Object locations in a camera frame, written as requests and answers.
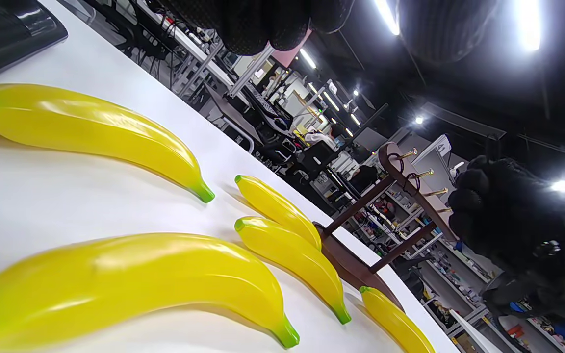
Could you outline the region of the person's right hand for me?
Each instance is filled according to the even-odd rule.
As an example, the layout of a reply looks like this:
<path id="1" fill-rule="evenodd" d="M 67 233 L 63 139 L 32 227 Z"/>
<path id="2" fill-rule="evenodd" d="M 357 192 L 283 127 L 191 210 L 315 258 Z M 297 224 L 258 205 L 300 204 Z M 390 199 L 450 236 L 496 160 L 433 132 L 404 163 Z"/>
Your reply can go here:
<path id="1" fill-rule="evenodd" d="M 473 159 L 448 198 L 449 226 L 500 268 L 482 293 L 497 316 L 565 319 L 565 194 L 509 158 Z"/>

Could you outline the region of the person's left hand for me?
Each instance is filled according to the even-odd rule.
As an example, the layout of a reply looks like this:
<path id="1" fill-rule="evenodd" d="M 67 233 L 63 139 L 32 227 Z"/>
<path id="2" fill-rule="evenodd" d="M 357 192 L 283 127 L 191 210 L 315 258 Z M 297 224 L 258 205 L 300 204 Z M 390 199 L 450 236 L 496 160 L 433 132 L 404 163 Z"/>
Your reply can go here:
<path id="1" fill-rule="evenodd" d="M 414 56 L 435 64 L 457 62 L 484 37 L 498 0 L 399 0 L 399 36 Z M 312 29 L 335 33 L 346 23 L 352 0 L 162 0 L 166 11 L 187 23 L 213 29 L 241 56 L 266 45 L 291 51 Z"/>

